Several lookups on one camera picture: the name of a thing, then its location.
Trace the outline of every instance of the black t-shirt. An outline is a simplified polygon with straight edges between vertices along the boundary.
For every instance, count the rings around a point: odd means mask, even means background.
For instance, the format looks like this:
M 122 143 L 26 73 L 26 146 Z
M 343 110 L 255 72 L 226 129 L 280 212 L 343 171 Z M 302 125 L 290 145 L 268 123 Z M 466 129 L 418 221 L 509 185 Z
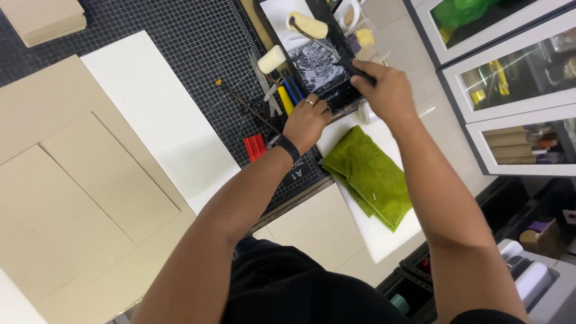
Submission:
M 295 247 L 265 248 L 232 262 L 230 294 L 222 323 L 409 324 L 367 283 L 324 270 Z M 523 324 L 491 310 L 460 314 L 451 324 Z

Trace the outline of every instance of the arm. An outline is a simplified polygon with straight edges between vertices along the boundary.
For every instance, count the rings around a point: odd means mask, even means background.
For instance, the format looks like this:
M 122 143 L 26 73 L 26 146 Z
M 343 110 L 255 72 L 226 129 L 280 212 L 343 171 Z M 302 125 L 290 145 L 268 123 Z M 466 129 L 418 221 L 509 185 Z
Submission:
M 416 113 L 406 75 L 375 63 L 354 65 L 378 81 L 372 87 L 363 78 L 352 80 L 400 148 L 408 193 L 430 247 L 441 322 L 478 308 L 528 321 L 482 211 Z
M 314 107 L 300 102 L 284 129 L 300 154 L 316 143 L 332 118 L 326 102 L 316 95 L 308 98 Z M 218 323 L 228 298 L 234 247 L 293 164 L 283 148 L 272 148 L 218 190 L 166 261 L 131 323 Z

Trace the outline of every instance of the red tool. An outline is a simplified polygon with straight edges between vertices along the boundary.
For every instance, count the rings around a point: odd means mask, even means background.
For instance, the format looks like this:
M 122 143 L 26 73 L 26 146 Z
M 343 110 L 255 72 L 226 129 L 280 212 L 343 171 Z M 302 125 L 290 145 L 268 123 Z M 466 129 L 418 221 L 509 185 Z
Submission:
M 266 145 L 264 144 L 264 139 L 261 134 L 250 136 L 244 138 L 244 146 L 248 152 L 248 157 L 250 162 L 256 161 L 264 152 L 267 151 Z

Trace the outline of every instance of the hand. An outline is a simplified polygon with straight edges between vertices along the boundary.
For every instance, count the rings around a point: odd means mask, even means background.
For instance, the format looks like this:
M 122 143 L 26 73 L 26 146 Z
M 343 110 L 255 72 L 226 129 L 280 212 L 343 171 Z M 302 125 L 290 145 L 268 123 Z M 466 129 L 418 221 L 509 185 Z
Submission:
M 332 112 L 327 108 L 326 101 L 316 95 L 309 95 L 294 107 L 288 117 L 283 135 L 296 146 L 300 155 L 316 144 L 322 136 L 322 130 L 332 120 Z
M 393 125 L 418 118 L 412 99 L 412 90 L 406 74 L 392 67 L 372 62 L 352 60 L 359 70 L 376 78 L 376 86 L 360 76 L 352 76 L 350 82 L 370 103 L 370 108 L 386 124 Z

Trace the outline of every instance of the paint tray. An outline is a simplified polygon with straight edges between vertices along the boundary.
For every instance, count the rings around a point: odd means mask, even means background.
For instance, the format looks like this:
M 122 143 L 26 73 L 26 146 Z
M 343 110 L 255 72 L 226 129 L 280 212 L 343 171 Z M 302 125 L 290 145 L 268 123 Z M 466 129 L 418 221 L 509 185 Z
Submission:
M 356 105 L 353 104 L 360 101 L 362 95 L 350 84 L 348 72 L 334 65 L 336 58 L 326 49 L 300 34 L 290 33 L 286 27 L 286 20 L 292 11 L 323 21 L 328 24 L 328 35 L 321 41 L 355 57 L 326 1 L 253 0 L 253 5 L 272 42 L 282 48 L 291 74 L 304 96 L 314 93 L 326 100 L 334 115 L 355 111 Z

